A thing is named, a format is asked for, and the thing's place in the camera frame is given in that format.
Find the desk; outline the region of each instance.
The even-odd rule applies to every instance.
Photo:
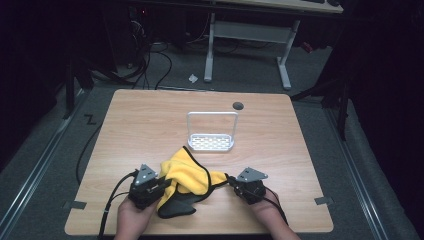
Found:
[[[333,7],[327,2],[324,4],[312,3],[300,0],[278,1],[278,0],[214,0],[218,2],[238,3],[255,6],[287,8],[301,11],[316,11],[323,13],[342,13],[343,9]],[[209,47],[206,56],[205,76],[206,82],[212,81],[213,73],[213,43],[215,37],[236,38],[244,40],[264,41],[284,44],[281,57],[277,57],[277,65],[280,71],[281,82],[285,90],[291,89],[289,76],[287,74],[286,61],[296,37],[300,20],[295,20],[292,27],[275,27],[256,24],[244,24],[227,21],[215,21],[215,14],[211,14],[209,27]]]
[[[264,184],[280,196],[291,228],[296,232],[329,232],[333,223],[323,197],[292,103],[287,95],[257,93],[118,90],[82,179],[65,231],[70,235],[97,235],[103,209],[117,182],[146,163],[160,171],[187,144],[187,113],[237,111],[235,144],[228,153],[193,153],[209,170],[237,176],[245,167],[269,175]],[[132,180],[121,185],[126,192]],[[106,234],[116,231],[116,210],[123,197],[113,201]],[[160,219],[156,215],[145,234],[255,234],[266,233],[229,186],[216,189],[196,203],[190,216]]]

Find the white metal desk frame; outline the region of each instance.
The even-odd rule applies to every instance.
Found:
[[[209,47],[206,56],[205,82],[212,81],[213,72],[213,42],[215,37],[236,38],[262,42],[283,43],[285,48],[281,57],[277,57],[277,65],[285,90],[291,89],[290,79],[287,74],[286,61],[291,46],[296,37],[300,20],[296,20],[291,28],[273,27],[266,25],[244,24],[236,22],[215,21],[215,13],[211,13],[209,27]]]

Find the computer mouse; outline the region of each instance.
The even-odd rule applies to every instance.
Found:
[[[340,2],[338,0],[327,0],[327,2],[333,7],[338,7],[340,5]]]

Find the gray carpet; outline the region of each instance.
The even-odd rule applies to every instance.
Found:
[[[160,88],[293,95],[313,86],[331,52],[331,49],[325,49],[307,54],[302,49],[294,48],[287,62],[293,88],[287,92],[282,89],[273,56],[276,49],[281,46],[271,45],[257,50],[247,47],[247,44],[256,43],[246,43],[246,46],[239,47],[230,54],[218,52],[215,55],[212,83],[204,83],[202,80],[206,52],[204,45],[197,44],[185,51],[170,46],[163,53],[171,58],[172,69],[161,82]],[[228,44],[218,46],[217,50],[228,52],[233,50],[233,46]],[[169,66],[170,63],[166,57],[157,53],[151,54],[147,71],[150,89],[167,72]],[[189,82],[188,78],[191,74],[199,77],[199,80],[195,83]],[[74,200],[78,190],[76,180],[78,159],[85,144],[101,124],[112,94],[118,88],[123,87],[109,82],[96,82],[95,88],[88,94],[87,99],[69,123],[47,171],[16,221],[8,239],[95,239],[94,236],[66,235],[64,226],[69,210],[64,209],[63,205],[66,201]],[[137,88],[143,88],[143,79],[140,79]],[[55,109],[34,127],[32,134],[15,158],[1,173],[0,216],[5,216],[49,139],[63,122],[61,119],[65,113],[63,92],[58,96],[58,100],[59,103]],[[334,222],[334,230],[325,234],[311,233],[300,234],[300,236],[302,239],[374,239],[351,182],[337,135],[333,132],[333,125],[317,100],[319,99],[308,98],[295,102],[294,107],[324,195],[334,200],[334,203],[328,206]],[[347,144],[367,189],[376,203],[376,208],[381,213],[388,239],[419,239],[369,149],[360,124],[357,122],[354,108],[350,106],[349,111],[346,125]],[[88,115],[92,116],[91,122],[95,124],[88,124]],[[94,143],[95,138],[90,141],[82,155],[78,169],[80,176],[84,173]]]

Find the person's right hand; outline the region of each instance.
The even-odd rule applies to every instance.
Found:
[[[280,206],[279,201],[277,199],[277,194],[274,195],[274,193],[270,190],[266,190],[264,197]],[[294,233],[293,230],[291,230],[291,228],[287,226],[279,210],[273,204],[262,200],[258,203],[249,205],[249,207],[255,214],[258,221],[270,231],[271,236],[274,240],[300,239],[296,235],[296,233]]]

